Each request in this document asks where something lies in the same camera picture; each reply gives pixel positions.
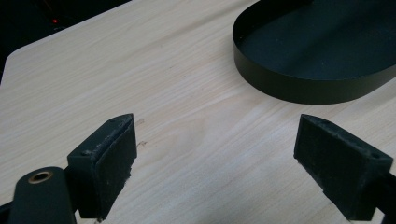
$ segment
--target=dark floor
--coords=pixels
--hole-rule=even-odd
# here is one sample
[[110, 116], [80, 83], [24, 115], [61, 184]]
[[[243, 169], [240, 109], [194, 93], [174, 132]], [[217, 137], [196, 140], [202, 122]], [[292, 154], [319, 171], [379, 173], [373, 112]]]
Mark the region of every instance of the dark floor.
[[130, 0], [0, 0], [0, 82], [10, 53]]

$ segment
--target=black oval tray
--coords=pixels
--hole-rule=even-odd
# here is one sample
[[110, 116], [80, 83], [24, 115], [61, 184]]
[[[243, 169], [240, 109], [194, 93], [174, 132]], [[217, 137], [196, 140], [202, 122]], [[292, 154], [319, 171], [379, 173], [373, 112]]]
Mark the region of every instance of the black oval tray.
[[342, 103], [396, 76], [396, 1], [260, 1], [236, 19], [233, 41], [238, 71], [258, 90]]

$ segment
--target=wooden table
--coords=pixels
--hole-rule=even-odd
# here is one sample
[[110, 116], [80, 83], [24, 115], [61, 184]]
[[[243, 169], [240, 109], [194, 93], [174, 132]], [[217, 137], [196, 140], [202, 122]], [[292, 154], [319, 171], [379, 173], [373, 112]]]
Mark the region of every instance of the wooden table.
[[396, 79], [338, 105], [257, 91], [232, 40], [254, 2], [134, 0], [14, 52], [0, 87], [0, 204], [20, 177], [66, 167], [103, 122], [134, 113], [138, 157], [105, 223], [348, 223], [293, 158], [299, 117], [395, 158]]

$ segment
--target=light wood surface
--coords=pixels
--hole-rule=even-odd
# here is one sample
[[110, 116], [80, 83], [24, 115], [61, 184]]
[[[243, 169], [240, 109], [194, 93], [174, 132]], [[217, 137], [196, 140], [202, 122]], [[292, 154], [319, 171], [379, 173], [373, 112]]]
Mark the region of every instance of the light wood surface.
[[11, 54], [0, 204], [23, 175], [66, 167], [103, 122], [134, 113], [138, 156], [104, 223], [348, 223], [293, 158], [299, 117], [329, 119], [396, 158], [396, 79], [338, 105], [255, 90], [232, 40], [254, 2], [134, 0]]

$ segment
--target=wood grain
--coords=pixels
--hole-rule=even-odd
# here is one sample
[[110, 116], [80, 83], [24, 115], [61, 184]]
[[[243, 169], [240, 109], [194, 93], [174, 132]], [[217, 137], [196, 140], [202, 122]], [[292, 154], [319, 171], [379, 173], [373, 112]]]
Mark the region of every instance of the wood grain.
[[11, 54], [0, 204], [20, 177], [64, 168], [103, 122], [134, 113], [138, 157], [105, 223], [348, 223], [292, 157], [299, 117], [329, 119], [396, 157], [396, 80], [338, 105], [255, 90], [232, 40], [253, 3], [134, 0]]

